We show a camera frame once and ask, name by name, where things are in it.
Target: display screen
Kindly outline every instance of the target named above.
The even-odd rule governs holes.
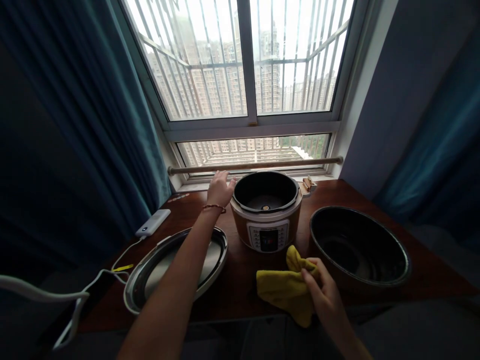
[[[263,252],[274,252],[279,248],[278,230],[260,230],[260,249]]]

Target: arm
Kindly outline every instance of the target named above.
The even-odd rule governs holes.
[[[357,338],[350,325],[337,285],[324,263],[319,258],[307,260],[318,267],[319,278],[315,279],[305,269],[301,270],[301,275],[326,333],[346,360],[372,360],[369,351]]]
[[[218,172],[208,189],[207,204],[227,206],[236,180]],[[175,259],[133,323],[118,359],[178,359],[211,235],[222,209],[203,210]]]

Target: pot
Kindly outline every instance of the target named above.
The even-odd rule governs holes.
[[[131,313],[140,313],[191,229],[177,232],[160,241],[133,269],[123,291],[123,301]],[[214,227],[198,279],[195,300],[202,296],[219,276],[225,265],[227,248],[227,236],[222,229]]]
[[[230,201],[240,240],[259,253],[286,248],[297,234],[302,198],[316,186],[310,177],[299,184],[278,171],[241,178]]]
[[[399,287],[412,272],[404,246],[386,227],[359,211],[328,206],[310,218],[312,241],[339,288],[378,293]]]

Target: table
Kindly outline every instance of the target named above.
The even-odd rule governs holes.
[[[407,284],[376,295],[340,291],[347,308],[387,306],[399,302],[473,296],[479,293],[467,280],[345,181],[324,180],[317,184],[311,197],[302,201],[298,231],[293,242],[303,258],[317,257],[319,254],[318,248],[310,240],[310,217],[315,210],[334,205],[361,211],[385,225],[403,243],[411,258],[412,274]],[[136,265],[160,240],[191,227],[206,199],[207,192],[199,191],[165,203],[161,208],[170,209],[170,216],[153,236],[130,249],[121,264]],[[261,254],[246,247],[239,239],[230,207],[220,216],[216,225],[228,238],[226,263],[215,283],[193,304],[190,322],[231,321],[284,314],[282,310],[258,298],[255,274],[257,270],[287,270],[287,249],[273,254]],[[135,317],[125,308],[123,289],[121,283],[113,282],[104,297],[80,322],[79,332],[128,329]]]

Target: pressure cooker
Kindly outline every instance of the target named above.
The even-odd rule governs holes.
[[[253,172],[236,184],[230,206],[241,241],[259,253],[275,253],[293,242],[302,199],[316,184],[278,171]]]

